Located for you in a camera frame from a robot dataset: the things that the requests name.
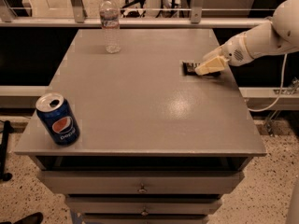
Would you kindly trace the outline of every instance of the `gray tabletop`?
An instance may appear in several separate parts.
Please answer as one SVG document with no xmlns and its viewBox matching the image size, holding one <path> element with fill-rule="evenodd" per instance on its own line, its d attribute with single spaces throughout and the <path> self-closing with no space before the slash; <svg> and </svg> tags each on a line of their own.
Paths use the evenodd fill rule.
<svg viewBox="0 0 299 224">
<path fill-rule="evenodd" d="M 120 30 L 121 52 L 101 30 L 80 30 L 50 83 L 81 130 L 53 143 L 34 114 L 19 144 L 27 155 L 260 156 L 261 137 L 227 67 L 219 77 L 184 76 L 218 46 L 211 30 Z"/>
</svg>

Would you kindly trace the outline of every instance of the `pepsi can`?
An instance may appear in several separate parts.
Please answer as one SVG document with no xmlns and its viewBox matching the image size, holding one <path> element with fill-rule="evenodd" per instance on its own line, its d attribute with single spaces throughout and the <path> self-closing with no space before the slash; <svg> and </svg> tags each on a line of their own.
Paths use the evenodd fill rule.
<svg viewBox="0 0 299 224">
<path fill-rule="evenodd" d="M 67 100 L 60 93 L 47 93 L 36 102 L 36 113 L 59 146 L 74 143 L 79 129 Z"/>
</svg>

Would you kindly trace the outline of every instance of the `drawer knob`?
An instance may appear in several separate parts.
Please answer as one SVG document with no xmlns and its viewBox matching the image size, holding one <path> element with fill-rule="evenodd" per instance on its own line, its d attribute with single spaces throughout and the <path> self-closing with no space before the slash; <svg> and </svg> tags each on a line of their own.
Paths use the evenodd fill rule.
<svg viewBox="0 0 299 224">
<path fill-rule="evenodd" d="M 139 192 L 140 194 L 145 194 L 145 193 L 147 193 L 148 191 L 144 188 L 144 185 L 141 184 L 141 188 L 138 190 L 138 192 Z"/>
<path fill-rule="evenodd" d="M 141 212 L 141 215 L 143 216 L 143 217 L 145 217 L 145 216 L 147 216 L 149 213 L 148 213 L 148 211 L 146 210 L 146 209 L 144 209 L 142 212 Z"/>
</svg>

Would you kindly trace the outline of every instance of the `white cable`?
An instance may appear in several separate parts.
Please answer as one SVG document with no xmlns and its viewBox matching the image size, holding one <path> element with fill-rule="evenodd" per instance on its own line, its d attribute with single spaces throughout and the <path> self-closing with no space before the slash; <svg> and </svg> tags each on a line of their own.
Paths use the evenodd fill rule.
<svg viewBox="0 0 299 224">
<path fill-rule="evenodd" d="M 285 71 L 285 68 L 286 68 L 287 57 L 288 57 L 288 54 L 285 54 L 284 59 L 283 59 L 283 65 L 282 65 L 282 68 L 281 68 L 280 88 L 279 88 L 279 94 L 278 94 L 277 99 L 270 106 L 268 106 L 266 108 L 262 108 L 262 109 L 251 109 L 251 108 L 249 108 L 249 111 L 251 111 L 251 112 L 263 112 L 263 111 L 271 108 L 272 106 L 274 106 L 278 102 L 278 100 L 280 98 L 280 95 L 281 95 L 281 92 L 282 92 L 283 80 L 284 80 L 284 71 Z"/>
</svg>

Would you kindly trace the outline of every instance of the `blue soda can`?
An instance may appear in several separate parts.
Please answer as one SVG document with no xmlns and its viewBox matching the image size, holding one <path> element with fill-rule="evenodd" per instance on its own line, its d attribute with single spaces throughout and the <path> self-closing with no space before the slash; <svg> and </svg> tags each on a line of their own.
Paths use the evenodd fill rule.
<svg viewBox="0 0 299 224">
<path fill-rule="evenodd" d="M 70 145 L 78 139 L 77 122 L 67 100 L 60 93 L 41 96 L 36 102 L 36 113 L 57 145 Z"/>
</svg>

